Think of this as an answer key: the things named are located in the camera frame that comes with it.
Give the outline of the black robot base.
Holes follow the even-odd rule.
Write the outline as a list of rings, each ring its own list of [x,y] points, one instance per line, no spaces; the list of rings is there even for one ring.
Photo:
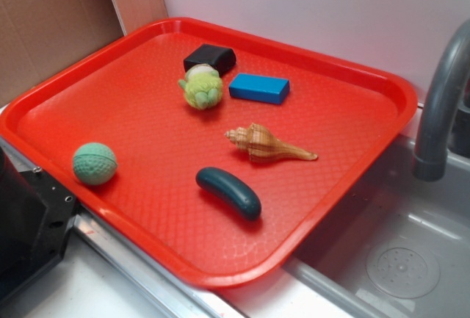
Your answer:
[[[77,209],[49,173],[19,171],[1,152],[1,304],[61,262]]]

